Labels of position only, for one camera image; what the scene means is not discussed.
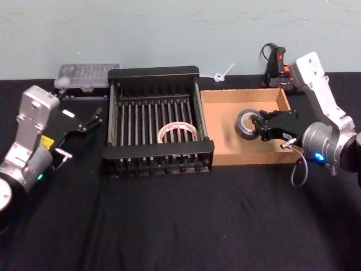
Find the cardboard box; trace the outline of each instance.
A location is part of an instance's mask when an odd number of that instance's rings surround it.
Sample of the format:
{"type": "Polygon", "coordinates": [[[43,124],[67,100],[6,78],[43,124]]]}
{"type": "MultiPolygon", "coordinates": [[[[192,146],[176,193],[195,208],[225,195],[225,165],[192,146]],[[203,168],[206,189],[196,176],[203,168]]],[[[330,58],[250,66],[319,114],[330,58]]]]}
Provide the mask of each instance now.
{"type": "Polygon", "coordinates": [[[292,150],[280,148],[283,140],[249,141],[234,128],[238,114],[247,108],[290,110],[282,89],[203,90],[201,100],[208,136],[215,144],[213,165],[294,163],[299,158],[292,150]]]}

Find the duct tape roll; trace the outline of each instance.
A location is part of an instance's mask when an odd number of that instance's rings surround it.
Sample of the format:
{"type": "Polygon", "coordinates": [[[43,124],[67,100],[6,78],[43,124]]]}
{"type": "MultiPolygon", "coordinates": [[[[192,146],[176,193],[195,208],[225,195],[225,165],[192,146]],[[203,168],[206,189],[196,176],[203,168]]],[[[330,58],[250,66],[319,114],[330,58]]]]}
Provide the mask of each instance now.
{"type": "Polygon", "coordinates": [[[244,122],[246,120],[251,120],[251,116],[256,115],[260,118],[262,118],[262,115],[254,109],[245,109],[242,110],[237,117],[236,124],[235,124],[235,130],[236,133],[244,139],[247,140],[253,140],[258,137],[258,134],[256,130],[249,129],[245,126],[244,122]]]}

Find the black tablecloth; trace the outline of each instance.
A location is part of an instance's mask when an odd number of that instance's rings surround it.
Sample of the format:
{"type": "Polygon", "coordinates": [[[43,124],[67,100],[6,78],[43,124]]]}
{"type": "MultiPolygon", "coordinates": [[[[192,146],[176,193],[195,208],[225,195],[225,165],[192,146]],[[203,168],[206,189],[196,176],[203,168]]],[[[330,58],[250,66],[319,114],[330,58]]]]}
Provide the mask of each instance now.
{"type": "MultiPolygon", "coordinates": [[[[361,128],[361,73],[331,73],[336,101],[361,128]]],[[[257,88],[261,76],[202,79],[201,89],[257,88]]],[[[53,80],[0,82],[0,158],[16,132],[21,94],[53,80]]],[[[304,96],[289,97],[304,121],[304,96]]],[[[86,119],[107,101],[66,101],[86,119]]],[[[0,237],[4,270],[361,270],[361,190],[356,174],[310,164],[301,189],[292,165],[214,167],[211,173],[107,181],[100,171],[106,127],[76,142],[47,172],[0,237]]]]}

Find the cable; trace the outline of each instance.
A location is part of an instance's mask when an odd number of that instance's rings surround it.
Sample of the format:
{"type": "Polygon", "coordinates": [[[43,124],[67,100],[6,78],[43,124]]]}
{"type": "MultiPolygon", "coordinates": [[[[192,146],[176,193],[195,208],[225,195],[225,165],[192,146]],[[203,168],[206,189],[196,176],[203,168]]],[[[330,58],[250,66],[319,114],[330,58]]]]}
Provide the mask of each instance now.
{"type": "Polygon", "coordinates": [[[297,164],[298,164],[298,161],[294,164],[294,167],[293,167],[293,170],[292,170],[292,174],[291,174],[291,184],[296,187],[296,188],[300,188],[301,186],[303,186],[307,180],[307,177],[309,176],[309,166],[307,165],[307,161],[306,161],[306,158],[304,157],[304,155],[296,150],[295,148],[293,148],[291,146],[290,148],[291,150],[293,150],[294,152],[298,153],[301,157],[301,159],[303,160],[303,163],[305,165],[305,177],[303,178],[303,181],[299,184],[299,185],[295,185],[294,184],[294,181],[293,181],[293,177],[294,177],[294,173],[296,172],[296,168],[297,168],[297,164]]]}
{"type": "Polygon", "coordinates": [[[270,43],[266,43],[262,49],[261,49],[261,52],[259,53],[259,56],[263,55],[263,57],[268,61],[268,58],[265,56],[265,48],[266,47],[271,47],[272,50],[275,50],[278,48],[277,45],[275,45],[274,43],[270,42],[270,43]]]}

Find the black dish rack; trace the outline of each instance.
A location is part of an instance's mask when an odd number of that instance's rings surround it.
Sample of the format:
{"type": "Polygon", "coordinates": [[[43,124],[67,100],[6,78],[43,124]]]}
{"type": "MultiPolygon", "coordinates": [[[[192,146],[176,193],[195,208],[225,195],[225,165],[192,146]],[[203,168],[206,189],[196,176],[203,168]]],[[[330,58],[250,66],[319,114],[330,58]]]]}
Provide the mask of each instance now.
{"type": "Polygon", "coordinates": [[[114,176],[209,172],[214,143],[207,136],[195,66],[113,69],[110,86],[107,170],[114,176]],[[157,143],[167,123],[194,125],[198,139],[174,130],[157,143]]]}

